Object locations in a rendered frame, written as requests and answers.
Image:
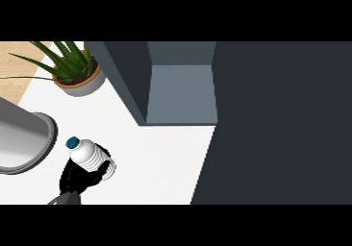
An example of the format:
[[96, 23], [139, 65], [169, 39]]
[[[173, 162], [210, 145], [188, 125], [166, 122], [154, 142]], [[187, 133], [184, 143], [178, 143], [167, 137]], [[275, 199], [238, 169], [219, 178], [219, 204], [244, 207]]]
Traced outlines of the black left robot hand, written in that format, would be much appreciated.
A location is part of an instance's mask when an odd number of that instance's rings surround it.
[[111, 162], [105, 160], [98, 169], [87, 172], [73, 160], [68, 160], [59, 178], [59, 194], [67, 192], [82, 194], [90, 186], [98, 185], [108, 171], [110, 164]]

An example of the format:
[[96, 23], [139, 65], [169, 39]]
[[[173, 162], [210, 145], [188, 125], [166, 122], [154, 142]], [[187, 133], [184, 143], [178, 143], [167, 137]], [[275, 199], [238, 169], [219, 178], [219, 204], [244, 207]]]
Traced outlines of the white water bottle blue cap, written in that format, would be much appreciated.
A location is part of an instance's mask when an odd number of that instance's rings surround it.
[[104, 161], [110, 161], [108, 170], [102, 176], [102, 180], [107, 181], [114, 176], [117, 165], [93, 141], [73, 136], [68, 138], [65, 145], [70, 149], [70, 159], [87, 172], [96, 171]]

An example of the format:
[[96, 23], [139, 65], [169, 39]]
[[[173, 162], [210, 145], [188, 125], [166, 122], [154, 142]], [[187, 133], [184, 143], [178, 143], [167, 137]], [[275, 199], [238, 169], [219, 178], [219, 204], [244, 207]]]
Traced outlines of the dark grey cabinet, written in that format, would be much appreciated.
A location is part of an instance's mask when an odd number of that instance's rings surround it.
[[213, 41], [86, 43], [141, 126], [213, 126]]

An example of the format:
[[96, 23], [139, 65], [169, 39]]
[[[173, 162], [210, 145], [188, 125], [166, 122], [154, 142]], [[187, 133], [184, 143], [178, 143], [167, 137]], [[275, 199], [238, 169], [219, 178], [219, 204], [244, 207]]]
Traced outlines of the dark grey cabinet door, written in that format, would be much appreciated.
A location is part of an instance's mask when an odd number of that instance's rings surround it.
[[196, 204], [352, 204], [352, 42], [222, 42]]

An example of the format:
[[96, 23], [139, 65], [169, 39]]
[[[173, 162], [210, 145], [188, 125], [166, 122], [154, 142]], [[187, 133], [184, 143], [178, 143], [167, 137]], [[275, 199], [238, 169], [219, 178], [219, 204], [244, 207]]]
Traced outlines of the grey cylindrical container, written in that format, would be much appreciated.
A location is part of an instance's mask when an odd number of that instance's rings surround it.
[[0, 174], [16, 175], [48, 157], [58, 136], [53, 118], [0, 97]]

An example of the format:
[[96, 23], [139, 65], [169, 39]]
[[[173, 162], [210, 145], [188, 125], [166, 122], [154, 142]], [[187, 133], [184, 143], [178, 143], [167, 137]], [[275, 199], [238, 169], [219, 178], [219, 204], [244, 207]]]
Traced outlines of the green potted plant grey pot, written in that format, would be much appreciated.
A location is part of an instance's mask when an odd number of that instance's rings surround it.
[[52, 76], [9, 76], [8, 79], [36, 79], [55, 83], [59, 89], [73, 97], [92, 95], [102, 87], [107, 75], [102, 71], [99, 62], [89, 51], [89, 47], [79, 48], [74, 41], [56, 41], [53, 43], [59, 54], [45, 45], [42, 41], [31, 41], [46, 57], [52, 60], [53, 66], [22, 56], [12, 54], [14, 57], [36, 64]]

